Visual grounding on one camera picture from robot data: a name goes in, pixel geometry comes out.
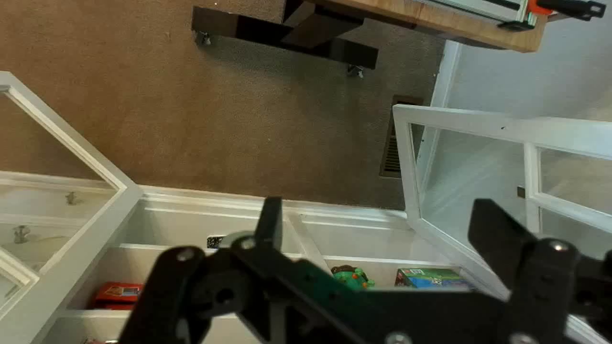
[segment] white cabinet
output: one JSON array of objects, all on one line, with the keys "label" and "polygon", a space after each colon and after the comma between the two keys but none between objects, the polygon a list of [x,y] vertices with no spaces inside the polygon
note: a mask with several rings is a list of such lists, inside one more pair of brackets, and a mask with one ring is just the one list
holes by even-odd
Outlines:
[{"label": "white cabinet", "polygon": [[[16,344],[115,340],[129,311],[89,309],[102,284],[110,281],[144,283],[158,256],[171,246],[198,244],[213,254],[213,242],[219,239],[255,231],[265,198],[135,185],[12,74],[0,72],[0,91],[104,179],[0,172],[3,338],[12,338]],[[458,267],[477,288],[506,298],[509,290],[465,240],[471,210],[471,204],[465,202],[481,195],[494,197],[532,231],[544,225],[540,223],[546,218],[544,210],[561,208],[563,216],[574,221],[586,219],[588,225],[595,223],[590,216],[603,218],[601,212],[576,212],[584,208],[574,202],[557,206],[559,202],[552,202],[538,189],[534,143],[527,147],[529,156],[525,164],[521,160],[519,172],[515,164],[502,162],[517,158],[523,147],[517,154],[513,147],[506,149],[506,143],[485,147],[475,139],[462,139],[464,143],[473,141],[473,147],[465,151],[456,143],[442,147],[442,141],[439,160],[425,154],[418,160],[412,122],[475,135],[496,128],[504,132],[502,139],[506,141],[527,141],[525,133],[517,133],[513,120],[496,114],[490,114],[494,118],[490,120],[475,112],[469,112],[465,120],[456,120],[460,114],[464,112],[397,109],[406,212],[286,200],[282,250],[293,260],[312,260],[328,271],[335,265],[358,265],[377,283],[376,288],[395,288],[399,267]],[[607,135],[609,143],[605,145],[612,147],[609,124],[588,126],[599,137]],[[582,153],[594,153],[601,145],[594,139],[580,139]],[[423,164],[435,164],[435,160],[439,168],[444,166],[439,170],[441,176],[454,170],[452,176],[460,181],[441,176],[425,177],[421,172],[435,168]],[[523,185],[527,200],[517,200],[508,193],[523,177],[523,170],[527,172],[527,185]],[[508,185],[500,187],[492,174],[502,174]],[[594,225],[597,235],[590,239],[586,239],[588,235],[573,239],[573,233],[559,233],[565,233],[573,242],[601,250],[611,242],[609,225],[607,218],[603,225]],[[578,319],[571,321],[571,332],[584,342],[599,340]],[[238,317],[226,315],[215,319],[205,342],[257,340]]]}]

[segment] brown carpet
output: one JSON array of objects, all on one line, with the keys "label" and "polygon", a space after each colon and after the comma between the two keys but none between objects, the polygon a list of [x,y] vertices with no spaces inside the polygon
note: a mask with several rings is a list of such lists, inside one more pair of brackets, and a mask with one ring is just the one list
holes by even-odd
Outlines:
[{"label": "brown carpet", "polygon": [[3,2],[0,68],[138,183],[402,206],[400,179],[381,176],[391,105],[429,99],[441,38],[368,21],[347,36],[381,47],[379,67],[356,80],[341,63],[228,38],[200,49],[194,4],[268,21],[284,9],[282,0]]}]

